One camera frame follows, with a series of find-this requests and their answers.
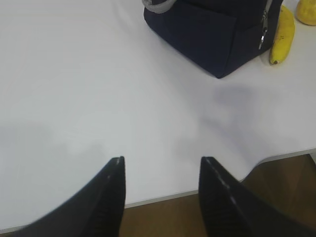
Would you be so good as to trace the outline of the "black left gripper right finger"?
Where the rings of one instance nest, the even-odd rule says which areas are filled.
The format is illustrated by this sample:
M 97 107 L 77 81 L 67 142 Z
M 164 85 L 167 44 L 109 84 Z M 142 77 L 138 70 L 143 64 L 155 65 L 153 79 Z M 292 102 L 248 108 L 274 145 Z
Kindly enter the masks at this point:
M 314 237 L 235 179 L 214 157 L 202 157 L 198 198 L 209 237 Z

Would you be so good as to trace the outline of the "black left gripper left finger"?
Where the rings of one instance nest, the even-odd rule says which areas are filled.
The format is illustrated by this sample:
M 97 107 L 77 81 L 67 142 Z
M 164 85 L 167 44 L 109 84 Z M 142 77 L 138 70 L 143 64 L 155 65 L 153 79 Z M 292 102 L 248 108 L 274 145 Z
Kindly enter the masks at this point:
M 112 158 L 81 190 L 12 237 L 117 237 L 125 206 L 124 157 Z

